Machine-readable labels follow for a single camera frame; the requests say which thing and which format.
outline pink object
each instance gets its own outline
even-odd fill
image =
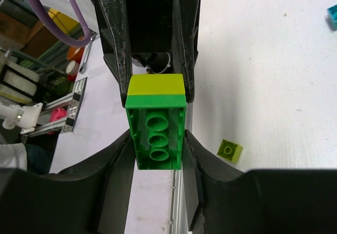
[[[67,116],[67,111],[64,109],[55,109],[52,111],[51,117],[49,119],[49,122],[55,122],[58,121],[59,119],[66,117]],[[54,131],[48,132],[48,135],[54,134]]]

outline hole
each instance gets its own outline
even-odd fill
[[[150,158],[155,161],[164,161],[169,158],[169,154],[164,150],[156,149],[151,152]]]
[[[163,117],[152,117],[148,119],[146,125],[153,131],[164,131],[169,127],[168,120]]]
[[[148,140],[149,144],[156,148],[167,146],[169,144],[168,141],[169,139],[162,135],[154,135]]]
[[[227,155],[232,154],[232,148],[229,146],[226,146],[225,149],[223,149],[224,153]]]

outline purple cable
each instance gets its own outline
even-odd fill
[[[49,17],[48,13],[46,12],[45,8],[41,4],[40,0],[28,0],[29,4],[31,5],[32,9],[34,10],[37,17],[41,20],[41,22],[49,29],[50,32],[53,33],[61,42],[72,46],[72,47],[83,47],[88,44],[90,41],[90,29],[83,18],[81,10],[79,9],[76,0],[69,0],[73,10],[76,14],[78,21],[81,24],[81,27],[84,32],[84,38],[82,40],[75,40],[67,36],[63,33],[60,28],[54,23],[54,21]]]

